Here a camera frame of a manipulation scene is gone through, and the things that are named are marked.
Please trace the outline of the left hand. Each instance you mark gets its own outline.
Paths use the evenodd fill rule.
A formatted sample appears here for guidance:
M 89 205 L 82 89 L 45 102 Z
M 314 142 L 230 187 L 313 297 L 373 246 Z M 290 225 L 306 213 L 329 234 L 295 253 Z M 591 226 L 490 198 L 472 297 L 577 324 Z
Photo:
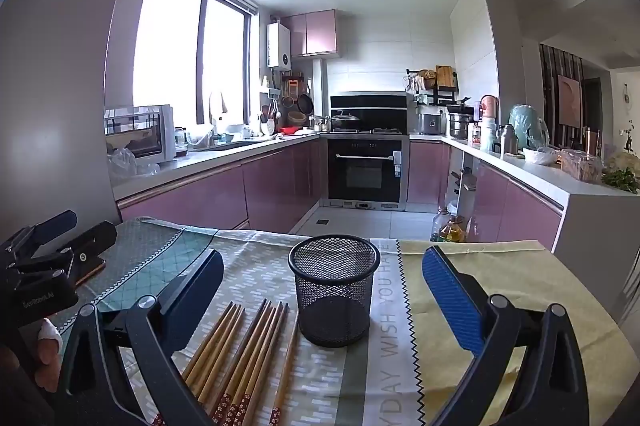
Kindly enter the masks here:
M 61 372 L 62 336 L 48 318 L 43 318 L 20 329 L 22 342 L 27 347 L 29 362 L 34 367 L 35 385 L 54 394 L 58 389 Z M 1 389 L 17 385 L 20 359 L 4 338 L 1 339 Z

